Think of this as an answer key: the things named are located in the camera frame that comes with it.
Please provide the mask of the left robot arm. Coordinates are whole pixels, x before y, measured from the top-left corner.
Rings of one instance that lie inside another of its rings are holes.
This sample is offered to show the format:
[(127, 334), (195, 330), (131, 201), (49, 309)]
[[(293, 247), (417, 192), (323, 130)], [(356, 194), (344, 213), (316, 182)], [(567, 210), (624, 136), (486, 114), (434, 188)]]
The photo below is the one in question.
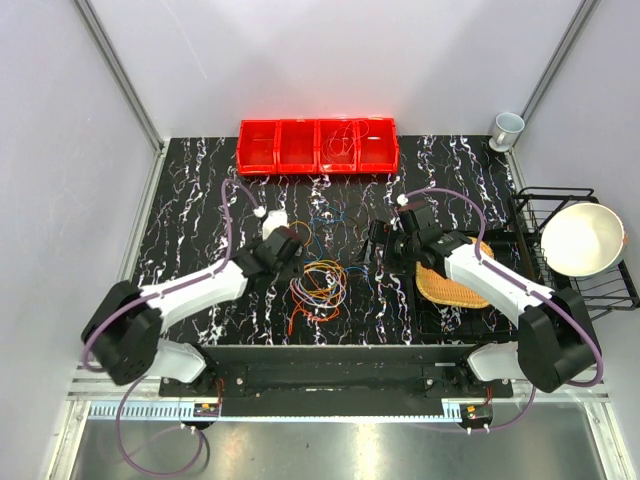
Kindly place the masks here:
[(120, 281), (108, 291), (81, 333), (83, 360), (90, 356), (114, 384), (145, 376), (182, 384), (196, 396), (216, 386), (217, 364), (192, 343), (162, 337), (172, 326), (215, 305), (236, 301), (253, 288), (290, 279), (300, 271), (303, 241), (286, 226), (198, 272), (145, 287)]

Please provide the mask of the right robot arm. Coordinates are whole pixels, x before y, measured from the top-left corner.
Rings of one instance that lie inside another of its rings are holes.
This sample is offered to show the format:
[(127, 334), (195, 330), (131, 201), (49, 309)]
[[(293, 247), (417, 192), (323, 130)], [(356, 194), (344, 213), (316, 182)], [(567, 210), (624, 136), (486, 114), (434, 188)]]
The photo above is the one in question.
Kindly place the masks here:
[(381, 251), (383, 264), (395, 273), (413, 274), (423, 267), (470, 289), (517, 330), (515, 340), (486, 344), (467, 355), (453, 374), (460, 393), (476, 396), (490, 381), (502, 379), (526, 380), (545, 393), (601, 381), (602, 352), (580, 294), (517, 274), (484, 253), (479, 236), (437, 225), (424, 203), (410, 203), (397, 213), (396, 226), (370, 223), (366, 254)]

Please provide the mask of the woven bamboo basket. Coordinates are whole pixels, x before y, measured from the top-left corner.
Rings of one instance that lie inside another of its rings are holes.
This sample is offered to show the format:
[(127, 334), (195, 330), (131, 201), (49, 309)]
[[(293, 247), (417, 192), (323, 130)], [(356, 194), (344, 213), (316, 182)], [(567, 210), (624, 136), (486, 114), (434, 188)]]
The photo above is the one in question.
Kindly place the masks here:
[(490, 302), (464, 285), (444, 278), (435, 271), (427, 269), (420, 262), (415, 264), (415, 283), (417, 290), (426, 300), (437, 305), (483, 309)]

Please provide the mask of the white mug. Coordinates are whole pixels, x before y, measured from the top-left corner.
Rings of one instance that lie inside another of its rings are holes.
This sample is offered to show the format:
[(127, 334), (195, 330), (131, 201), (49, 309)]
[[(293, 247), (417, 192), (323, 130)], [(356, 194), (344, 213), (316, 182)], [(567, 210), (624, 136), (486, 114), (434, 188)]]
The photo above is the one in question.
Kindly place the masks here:
[(492, 134), (489, 138), (489, 146), (500, 153), (512, 148), (526, 123), (522, 117), (512, 112), (502, 112), (495, 118)]

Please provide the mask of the white bowl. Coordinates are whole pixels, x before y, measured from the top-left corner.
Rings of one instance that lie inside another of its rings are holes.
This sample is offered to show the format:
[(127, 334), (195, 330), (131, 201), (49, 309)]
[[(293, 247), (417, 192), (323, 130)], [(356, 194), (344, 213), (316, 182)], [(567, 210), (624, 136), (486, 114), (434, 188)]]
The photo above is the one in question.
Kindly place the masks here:
[(568, 206), (543, 227), (540, 246), (547, 265), (568, 277), (590, 277), (620, 263), (628, 235), (620, 217), (596, 203)]

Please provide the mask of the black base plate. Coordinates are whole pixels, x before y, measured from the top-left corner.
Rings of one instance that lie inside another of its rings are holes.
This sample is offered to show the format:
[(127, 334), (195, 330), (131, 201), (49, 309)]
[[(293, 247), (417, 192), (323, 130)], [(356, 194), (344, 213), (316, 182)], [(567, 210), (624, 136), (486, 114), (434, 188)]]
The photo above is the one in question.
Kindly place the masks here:
[(216, 346), (222, 417), (320, 421), (448, 419), (445, 399), (510, 399), (510, 381), (482, 383), (463, 366), (469, 347)]

